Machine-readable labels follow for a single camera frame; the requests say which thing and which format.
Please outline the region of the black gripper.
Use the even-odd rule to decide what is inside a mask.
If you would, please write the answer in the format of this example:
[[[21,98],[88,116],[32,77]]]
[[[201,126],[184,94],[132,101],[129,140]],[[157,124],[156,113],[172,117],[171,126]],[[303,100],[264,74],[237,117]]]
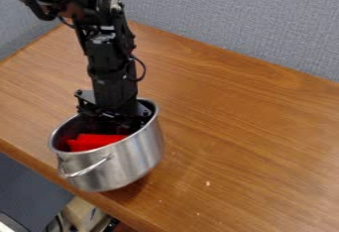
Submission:
[[[77,112],[95,119],[109,119],[117,127],[139,129],[153,115],[152,109],[137,99],[135,70],[91,70],[91,90],[79,89]]]

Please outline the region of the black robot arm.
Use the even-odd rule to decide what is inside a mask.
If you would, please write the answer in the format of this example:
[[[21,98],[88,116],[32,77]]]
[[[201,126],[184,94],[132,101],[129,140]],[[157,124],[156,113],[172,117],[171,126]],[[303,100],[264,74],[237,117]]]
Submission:
[[[120,0],[20,0],[43,21],[60,20],[75,30],[84,55],[91,90],[77,90],[79,112],[108,117],[116,126],[137,129],[151,110],[137,100],[136,69],[144,63],[136,48]]]

